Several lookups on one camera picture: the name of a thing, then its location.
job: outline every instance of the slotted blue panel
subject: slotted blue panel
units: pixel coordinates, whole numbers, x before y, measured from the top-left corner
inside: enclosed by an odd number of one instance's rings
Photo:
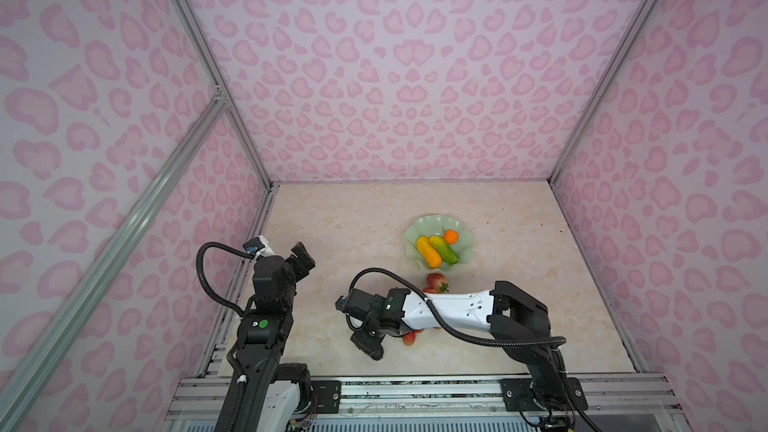
[[[186,432],[214,432],[215,420],[192,420]],[[318,419],[309,432],[536,432],[521,418]]]

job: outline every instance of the pink patterned wall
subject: pink patterned wall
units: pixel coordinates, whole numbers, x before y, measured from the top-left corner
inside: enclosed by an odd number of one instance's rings
[[[557,187],[698,432],[768,423],[766,26],[766,0],[664,0]]]
[[[211,240],[243,244],[261,196],[222,117],[19,430],[159,428],[219,307],[197,282],[197,249]],[[236,262],[208,251],[214,290],[223,293]]]
[[[547,177],[639,0],[191,0],[276,180]]]
[[[0,0],[0,388],[212,97],[168,0]]]

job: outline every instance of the white robotic arm segment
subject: white robotic arm segment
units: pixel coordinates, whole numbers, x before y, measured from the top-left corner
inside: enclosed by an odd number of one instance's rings
[[[440,316],[451,327],[488,332],[488,316],[493,312],[491,291],[474,294],[426,294]],[[416,294],[408,294],[403,305],[402,321],[414,330],[440,327],[426,303]]]

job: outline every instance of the red strawberry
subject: red strawberry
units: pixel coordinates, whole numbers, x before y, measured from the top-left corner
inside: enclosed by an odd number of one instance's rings
[[[411,332],[410,334],[402,338],[402,342],[405,345],[413,345],[413,343],[416,342],[416,333]]]
[[[427,275],[427,283],[429,287],[434,288],[438,294],[443,294],[448,291],[448,280],[443,274],[433,272]]]

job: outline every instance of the beige marble tabletop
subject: beige marble tabletop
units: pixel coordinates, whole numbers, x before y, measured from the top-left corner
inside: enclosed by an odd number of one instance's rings
[[[283,256],[303,242],[316,262],[297,286],[283,362],[306,363],[313,376],[527,371],[503,350],[467,344],[441,330],[419,334],[411,347],[385,338],[379,361],[350,341],[334,303],[355,274],[381,267],[426,286],[426,273],[405,257],[403,234],[429,214],[452,216],[475,237],[472,266],[448,278],[450,292],[479,292],[497,280],[510,281],[547,305],[552,335],[568,340],[563,356],[570,372],[634,371],[546,182],[281,186],[264,235]],[[386,295],[398,284],[369,274],[357,287]],[[252,293],[248,280],[241,306]],[[233,327],[230,344],[235,333]],[[231,375],[223,362],[219,376]]]

